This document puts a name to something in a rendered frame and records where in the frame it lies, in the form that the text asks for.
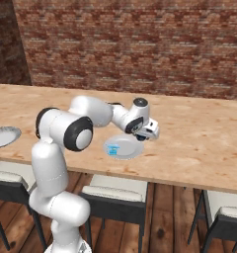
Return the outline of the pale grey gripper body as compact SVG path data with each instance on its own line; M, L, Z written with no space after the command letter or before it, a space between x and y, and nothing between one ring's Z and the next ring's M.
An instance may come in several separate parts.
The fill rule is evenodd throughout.
M160 134L159 128L150 129L147 127L143 127L135 134L135 136L139 141L144 141L148 139L157 139L159 137L159 134Z

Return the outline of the round white plate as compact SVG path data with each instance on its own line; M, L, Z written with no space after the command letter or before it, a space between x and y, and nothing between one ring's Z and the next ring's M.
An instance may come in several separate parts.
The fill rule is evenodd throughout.
M108 146L117 145L118 152L111 156L108 154ZM129 160L140 155L143 152L144 144L138 141L137 138L130 134L117 134L108 138L103 144L104 151L114 159Z
M19 128L14 126L1 126L0 127L0 148L7 146L16 141L22 132Z

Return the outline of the blue yogurt container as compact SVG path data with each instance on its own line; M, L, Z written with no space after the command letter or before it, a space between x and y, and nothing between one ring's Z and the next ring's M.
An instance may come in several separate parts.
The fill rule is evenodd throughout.
M114 156L117 154L119 147L117 145L109 145L108 146L108 154Z

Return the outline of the black chair with white cushion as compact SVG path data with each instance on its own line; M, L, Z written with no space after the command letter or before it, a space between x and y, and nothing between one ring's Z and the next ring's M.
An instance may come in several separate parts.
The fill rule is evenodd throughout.
M94 175L79 196L89 202L91 216L124 221L139 225L138 253L142 250L142 238L146 218L148 183L112 176Z
M31 192L37 186L31 165L0 161L0 200L24 205L33 217L43 250L47 244L43 235L40 218L29 205ZM7 250L10 245L0 221L0 236Z
M233 241L232 253L237 251L237 195L202 190L191 226L191 243L199 219L206 221L207 232L200 253L207 253L213 238Z

